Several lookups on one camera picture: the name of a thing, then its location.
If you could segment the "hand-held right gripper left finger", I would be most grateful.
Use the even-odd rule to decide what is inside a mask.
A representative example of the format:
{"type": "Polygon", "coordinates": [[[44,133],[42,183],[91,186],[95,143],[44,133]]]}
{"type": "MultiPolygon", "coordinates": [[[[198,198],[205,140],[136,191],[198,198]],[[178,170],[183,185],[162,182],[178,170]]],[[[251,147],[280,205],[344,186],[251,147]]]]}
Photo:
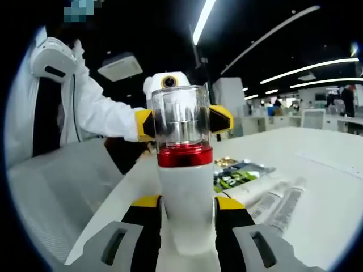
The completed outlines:
{"type": "Polygon", "coordinates": [[[103,227],[65,271],[156,271],[161,247],[161,195],[134,201],[120,222],[103,227]]]}

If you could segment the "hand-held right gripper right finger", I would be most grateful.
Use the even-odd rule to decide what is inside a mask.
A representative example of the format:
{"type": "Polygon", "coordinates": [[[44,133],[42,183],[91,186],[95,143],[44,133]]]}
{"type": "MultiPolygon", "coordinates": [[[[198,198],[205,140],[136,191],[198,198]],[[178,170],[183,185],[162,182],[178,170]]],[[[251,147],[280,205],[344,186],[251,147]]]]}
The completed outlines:
{"type": "Polygon", "coordinates": [[[221,271],[323,271],[296,258],[291,244],[271,227],[255,224],[232,198],[215,198],[215,230],[221,271]]]}

